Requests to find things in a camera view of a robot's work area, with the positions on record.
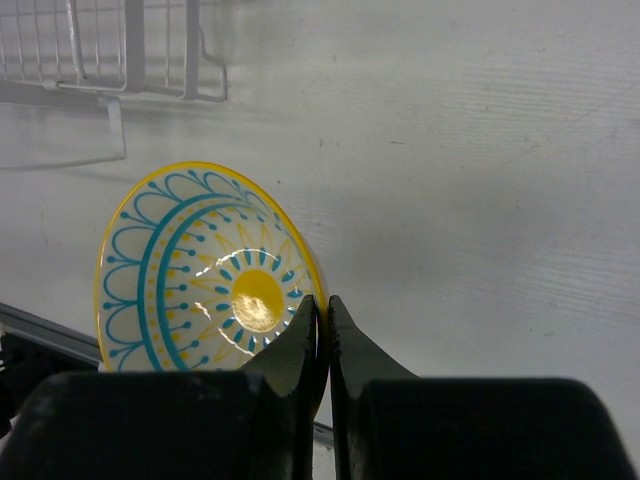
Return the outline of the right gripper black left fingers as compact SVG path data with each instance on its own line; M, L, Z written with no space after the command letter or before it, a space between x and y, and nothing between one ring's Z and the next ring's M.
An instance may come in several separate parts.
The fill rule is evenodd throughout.
M2 436L5 479L308 479L316 314L237 370L44 379Z

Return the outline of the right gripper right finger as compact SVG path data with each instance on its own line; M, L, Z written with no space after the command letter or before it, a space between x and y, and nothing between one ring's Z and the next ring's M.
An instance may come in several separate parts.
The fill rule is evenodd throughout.
M633 479L598 396L565 378L422 378L328 305L340 479Z

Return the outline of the yellow sun pattern bowl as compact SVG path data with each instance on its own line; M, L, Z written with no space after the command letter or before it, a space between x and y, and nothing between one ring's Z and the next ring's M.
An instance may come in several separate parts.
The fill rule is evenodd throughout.
M236 369L292 324L304 297L326 330L319 261L259 185L221 165L156 170L105 231L94 315L109 372Z

